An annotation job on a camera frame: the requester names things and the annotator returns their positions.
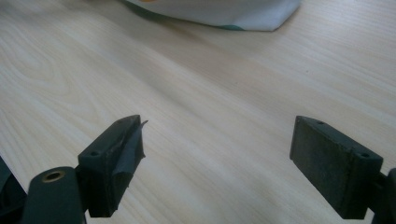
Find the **tabletop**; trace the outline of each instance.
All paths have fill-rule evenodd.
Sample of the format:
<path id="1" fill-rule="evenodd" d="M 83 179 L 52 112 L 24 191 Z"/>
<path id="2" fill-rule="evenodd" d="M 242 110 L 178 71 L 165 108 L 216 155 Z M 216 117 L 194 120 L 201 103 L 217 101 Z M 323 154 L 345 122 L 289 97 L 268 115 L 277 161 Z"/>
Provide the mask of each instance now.
<path id="1" fill-rule="evenodd" d="M 89 223 L 370 223 L 341 219 L 290 143 L 307 116 L 396 166 L 395 11 L 303 0 L 276 31 L 240 32 L 121 0 L 0 0 L 0 155 L 27 189 L 139 114 L 147 157 Z"/>

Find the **white plastic bag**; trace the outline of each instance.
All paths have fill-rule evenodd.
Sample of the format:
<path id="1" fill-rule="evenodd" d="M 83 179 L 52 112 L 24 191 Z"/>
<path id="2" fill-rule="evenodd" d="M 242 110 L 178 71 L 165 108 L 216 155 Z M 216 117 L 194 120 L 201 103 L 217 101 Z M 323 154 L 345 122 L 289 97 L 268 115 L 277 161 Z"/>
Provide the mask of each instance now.
<path id="1" fill-rule="evenodd" d="M 128 0 L 149 11 L 236 30 L 273 31 L 301 0 Z"/>

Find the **wood grain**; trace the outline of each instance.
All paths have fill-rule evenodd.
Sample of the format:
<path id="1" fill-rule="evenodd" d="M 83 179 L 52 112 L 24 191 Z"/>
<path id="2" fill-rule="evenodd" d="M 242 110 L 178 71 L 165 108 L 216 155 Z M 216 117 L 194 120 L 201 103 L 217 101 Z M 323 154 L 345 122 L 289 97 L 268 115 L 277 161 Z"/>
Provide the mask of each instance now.
<path id="1" fill-rule="evenodd" d="M 119 211 L 89 223 L 344 221 L 289 159 L 321 119 L 396 165 L 396 2 L 304 0 L 231 32 L 113 0 L 0 0 L 0 154 L 27 189 L 114 120 L 148 119 Z"/>

